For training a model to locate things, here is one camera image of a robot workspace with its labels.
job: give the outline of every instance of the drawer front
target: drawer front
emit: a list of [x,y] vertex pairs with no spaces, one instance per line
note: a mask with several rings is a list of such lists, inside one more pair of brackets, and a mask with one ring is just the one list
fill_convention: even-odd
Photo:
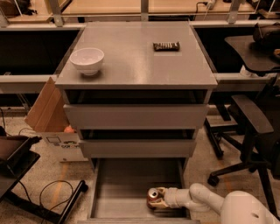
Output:
[[189,158],[194,140],[80,140],[85,158]]
[[201,105],[65,105],[71,125],[80,130],[198,129],[208,106]]

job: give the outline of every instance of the can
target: can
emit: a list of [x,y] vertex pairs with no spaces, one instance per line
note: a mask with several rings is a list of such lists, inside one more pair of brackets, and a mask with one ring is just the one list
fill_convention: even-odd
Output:
[[154,209],[155,207],[151,206],[150,202],[156,201],[160,198],[160,194],[158,193],[157,188],[150,188],[147,193],[147,206],[151,209]]

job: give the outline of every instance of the white box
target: white box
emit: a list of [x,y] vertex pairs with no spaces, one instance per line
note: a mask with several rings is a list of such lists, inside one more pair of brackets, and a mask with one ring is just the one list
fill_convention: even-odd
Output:
[[81,153],[77,133],[41,132],[40,135],[60,162],[88,161]]

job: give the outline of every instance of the cardboard box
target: cardboard box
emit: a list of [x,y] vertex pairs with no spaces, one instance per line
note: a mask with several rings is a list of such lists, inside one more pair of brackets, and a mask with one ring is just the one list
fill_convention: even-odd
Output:
[[62,95],[50,78],[24,120],[42,136],[60,162],[87,161],[82,156],[78,134],[64,132],[69,121],[63,106]]
[[77,133],[42,132],[41,136],[60,162],[88,161],[81,153]]

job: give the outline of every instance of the chair wheel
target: chair wheel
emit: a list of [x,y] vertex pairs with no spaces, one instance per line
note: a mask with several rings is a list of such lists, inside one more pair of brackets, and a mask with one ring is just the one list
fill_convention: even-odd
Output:
[[81,191],[82,192],[86,192],[88,190],[88,185],[83,185],[82,187],[81,187]]
[[217,143],[219,143],[219,142],[221,141],[221,134],[220,134],[219,132],[218,132],[218,133],[215,133],[215,134],[214,134],[214,137],[215,137]]
[[212,176],[210,174],[209,178],[208,178],[208,181],[207,183],[210,185],[210,186],[217,186],[219,184],[219,178],[216,177],[216,176]]

